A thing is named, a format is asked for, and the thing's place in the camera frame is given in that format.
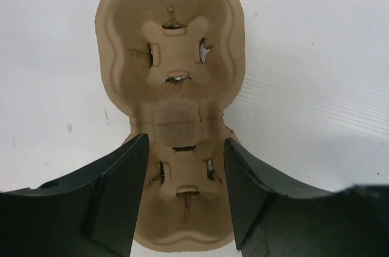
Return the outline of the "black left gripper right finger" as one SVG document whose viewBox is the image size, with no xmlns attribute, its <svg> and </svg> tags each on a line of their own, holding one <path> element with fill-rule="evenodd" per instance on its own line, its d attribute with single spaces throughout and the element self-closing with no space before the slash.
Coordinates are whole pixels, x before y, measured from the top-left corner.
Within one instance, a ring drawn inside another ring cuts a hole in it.
<svg viewBox="0 0 389 257">
<path fill-rule="evenodd" d="M 387 256 L 388 186 L 322 190 L 253 156 L 234 139 L 224 169 L 243 256 Z"/>
</svg>

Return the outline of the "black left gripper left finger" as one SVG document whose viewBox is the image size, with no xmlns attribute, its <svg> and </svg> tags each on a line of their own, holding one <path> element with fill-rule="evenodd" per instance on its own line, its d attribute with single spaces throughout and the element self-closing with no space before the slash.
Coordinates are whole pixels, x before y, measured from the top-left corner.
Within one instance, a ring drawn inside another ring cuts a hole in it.
<svg viewBox="0 0 389 257">
<path fill-rule="evenodd" d="M 129 256 L 149 157 L 139 134 L 40 187 L 1 194 L 2 256 Z"/>
</svg>

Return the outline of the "pulp cup carrier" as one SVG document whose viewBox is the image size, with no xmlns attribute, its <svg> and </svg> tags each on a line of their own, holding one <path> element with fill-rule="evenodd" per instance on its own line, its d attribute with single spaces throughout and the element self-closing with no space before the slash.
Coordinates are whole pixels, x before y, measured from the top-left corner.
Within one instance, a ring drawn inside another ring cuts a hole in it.
<svg viewBox="0 0 389 257">
<path fill-rule="evenodd" d="M 149 138 L 134 239 L 158 252 L 233 241 L 224 110 L 244 81 L 240 0 L 100 0 L 95 33 L 104 89 Z"/>
</svg>

